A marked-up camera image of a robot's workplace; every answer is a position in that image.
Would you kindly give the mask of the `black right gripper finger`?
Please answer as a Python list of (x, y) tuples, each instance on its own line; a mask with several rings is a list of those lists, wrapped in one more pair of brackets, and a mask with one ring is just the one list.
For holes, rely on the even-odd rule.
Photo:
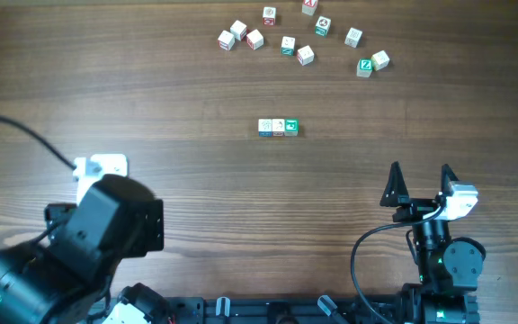
[(409, 193), (398, 161), (391, 164), (388, 182), (380, 199), (382, 207), (402, 207), (409, 204)]
[(458, 177), (452, 171), (451, 167), (448, 164), (442, 165), (441, 191), (448, 192), (449, 183), (455, 181), (458, 181)]

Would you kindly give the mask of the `green letter block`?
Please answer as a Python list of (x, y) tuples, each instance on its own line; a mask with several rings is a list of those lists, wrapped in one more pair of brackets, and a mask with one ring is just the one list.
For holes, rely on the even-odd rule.
[(299, 121), (297, 119), (286, 119), (284, 123), (284, 135), (286, 137), (297, 137), (299, 134)]

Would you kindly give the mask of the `blue-sided white block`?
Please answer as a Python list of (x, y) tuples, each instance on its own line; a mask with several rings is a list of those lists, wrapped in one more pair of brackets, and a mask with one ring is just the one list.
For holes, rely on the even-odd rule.
[(258, 134), (260, 137), (272, 136), (272, 119), (258, 120)]

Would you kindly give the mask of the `plain number one block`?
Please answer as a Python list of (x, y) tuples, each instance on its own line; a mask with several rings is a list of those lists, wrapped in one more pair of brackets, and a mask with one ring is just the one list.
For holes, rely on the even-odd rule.
[(297, 59), (302, 66), (306, 66), (313, 62), (315, 53), (309, 45), (298, 49)]

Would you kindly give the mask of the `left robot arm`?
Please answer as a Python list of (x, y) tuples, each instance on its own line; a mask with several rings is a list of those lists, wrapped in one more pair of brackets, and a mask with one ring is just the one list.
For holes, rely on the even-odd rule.
[(124, 258), (164, 247), (164, 203), (120, 175), (95, 182), (79, 204), (53, 203), (38, 237), (0, 249), (0, 323), (77, 323), (111, 297)]

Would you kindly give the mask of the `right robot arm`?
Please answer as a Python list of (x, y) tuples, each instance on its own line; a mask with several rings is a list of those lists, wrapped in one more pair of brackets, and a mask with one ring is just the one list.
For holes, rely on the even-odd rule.
[(442, 166), (441, 190), (433, 199), (409, 195), (398, 162), (391, 164), (380, 205), (394, 207), (393, 222), (410, 222), (407, 241), (418, 268), (419, 284), (406, 283), (397, 295), (396, 323), (479, 323), (478, 277), (487, 252), (472, 238), (453, 238), (449, 223), (467, 216), (478, 189)]

